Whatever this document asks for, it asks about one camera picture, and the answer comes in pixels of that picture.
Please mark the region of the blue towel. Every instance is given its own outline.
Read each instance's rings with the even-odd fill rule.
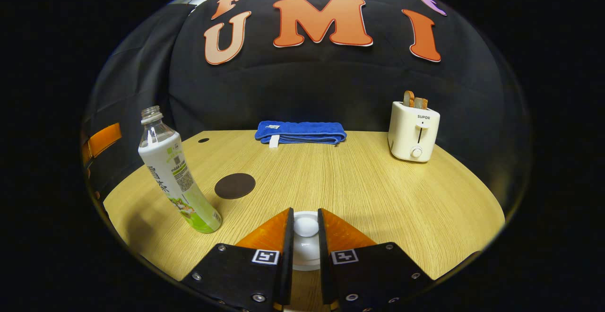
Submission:
[[[254,138],[267,144],[271,136],[279,135],[279,143],[325,143],[338,144],[346,139],[340,123],[323,122],[277,122],[262,121]]]

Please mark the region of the screw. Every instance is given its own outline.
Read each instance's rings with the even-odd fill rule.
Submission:
[[[263,301],[265,301],[264,295],[259,295],[258,293],[255,295],[252,295],[252,299],[254,301],[256,301],[257,303],[262,303]]]

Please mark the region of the plastic bottle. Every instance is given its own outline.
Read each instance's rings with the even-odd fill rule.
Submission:
[[[212,233],[222,219],[191,176],[181,146],[181,136],[162,123],[159,106],[141,112],[143,136],[138,154],[151,176],[184,219],[201,233]]]

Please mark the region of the orange letter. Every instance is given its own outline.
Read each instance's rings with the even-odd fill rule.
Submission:
[[[297,32],[296,23],[301,24],[314,43],[321,42],[335,22],[336,29],[330,36],[333,43],[339,45],[372,45],[372,37],[365,33],[361,6],[364,0],[330,0],[322,11],[317,10],[307,0],[279,0],[273,7],[279,8],[281,21],[279,37],[273,45],[288,47],[300,45],[304,37]]]
[[[428,17],[412,10],[401,10],[412,22],[414,43],[410,45],[410,52],[426,60],[440,62],[441,55],[435,48],[435,38],[432,35],[432,26],[435,24]]]
[[[204,37],[206,38],[206,61],[212,65],[223,64],[223,62],[227,62],[233,59],[240,50],[242,49],[242,45],[244,45],[244,29],[246,28],[246,18],[250,17],[250,12],[247,10],[246,12],[240,13],[235,17],[232,17],[229,20],[230,24],[233,24],[233,34],[231,36],[231,45],[227,47],[225,50],[218,49],[218,34],[223,28],[225,24],[220,23],[216,24],[204,33]]]
[[[239,1],[239,0],[218,0],[218,2],[216,2],[218,4],[218,8],[216,9],[216,13],[214,13],[214,15],[210,18],[210,20],[214,20],[219,15],[221,15],[221,14],[227,12],[228,10],[234,8],[235,4],[231,3],[233,1]]]

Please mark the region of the table surface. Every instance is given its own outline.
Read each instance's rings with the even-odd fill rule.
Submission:
[[[493,194],[463,164],[435,146],[427,163],[391,155],[386,132],[347,131],[329,144],[268,148],[253,130],[203,131],[183,142],[191,174],[223,217],[212,234],[195,232],[141,167],[104,200],[110,220],[136,252],[181,280],[216,243],[235,244],[288,207],[325,208],[376,243],[395,242],[437,279],[482,250],[504,224]],[[209,138],[198,143],[199,139]],[[221,178],[247,173],[251,193],[222,199]],[[320,271],[294,271],[290,311],[329,311]]]

